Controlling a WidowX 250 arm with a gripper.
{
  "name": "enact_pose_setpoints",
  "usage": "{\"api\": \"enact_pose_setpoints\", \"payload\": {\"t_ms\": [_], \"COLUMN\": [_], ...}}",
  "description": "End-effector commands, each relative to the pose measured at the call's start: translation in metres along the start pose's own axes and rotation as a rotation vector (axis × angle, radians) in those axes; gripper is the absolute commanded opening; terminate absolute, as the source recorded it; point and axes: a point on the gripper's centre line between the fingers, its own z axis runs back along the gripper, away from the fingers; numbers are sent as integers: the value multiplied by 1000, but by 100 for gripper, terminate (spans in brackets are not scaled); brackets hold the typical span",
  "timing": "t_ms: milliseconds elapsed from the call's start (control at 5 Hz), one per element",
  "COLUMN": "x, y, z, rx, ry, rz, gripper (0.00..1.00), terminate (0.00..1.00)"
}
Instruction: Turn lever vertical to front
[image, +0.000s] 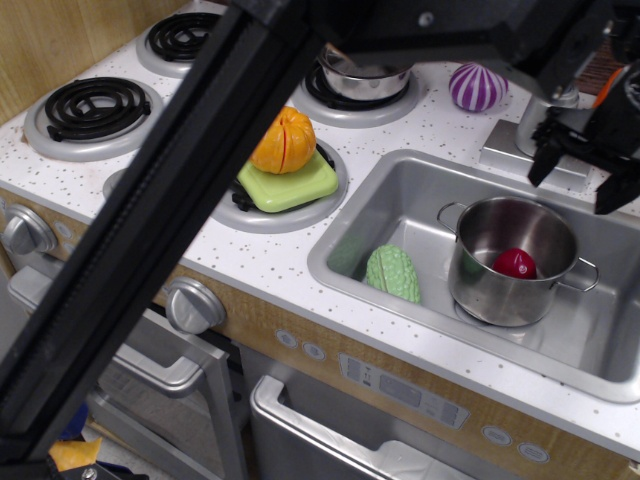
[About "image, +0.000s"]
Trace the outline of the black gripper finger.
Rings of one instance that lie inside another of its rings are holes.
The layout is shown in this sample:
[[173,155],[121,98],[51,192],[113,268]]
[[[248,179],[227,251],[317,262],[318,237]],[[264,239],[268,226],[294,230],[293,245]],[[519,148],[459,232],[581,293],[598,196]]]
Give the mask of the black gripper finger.
[[596,190],[594,212],[607,215],[639,197],[639,170],[611,174]]
[[538,187],[553,172],[563,156],[563,146],[556,138],[539,141],[528,173],[529,182]]

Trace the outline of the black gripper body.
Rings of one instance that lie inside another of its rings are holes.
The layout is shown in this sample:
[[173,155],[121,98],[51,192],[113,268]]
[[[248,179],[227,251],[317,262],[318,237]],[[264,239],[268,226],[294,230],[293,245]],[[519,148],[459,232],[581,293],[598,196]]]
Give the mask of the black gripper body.
[[639,149],[639,3],[614,1],[609,34],[613,56],[625,66],[590,109],[552,107],[532,134],[556,138],[564,155],[630,160]]

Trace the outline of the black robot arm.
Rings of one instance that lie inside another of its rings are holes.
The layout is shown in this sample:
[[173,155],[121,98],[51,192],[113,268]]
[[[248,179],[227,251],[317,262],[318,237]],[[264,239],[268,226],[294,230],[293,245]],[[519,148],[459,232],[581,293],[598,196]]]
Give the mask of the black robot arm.
[[104,371],[326,43],[356,60],[474,60],[543,97],[633,3],[238,1],[1,367],[1,470],[40,479]]

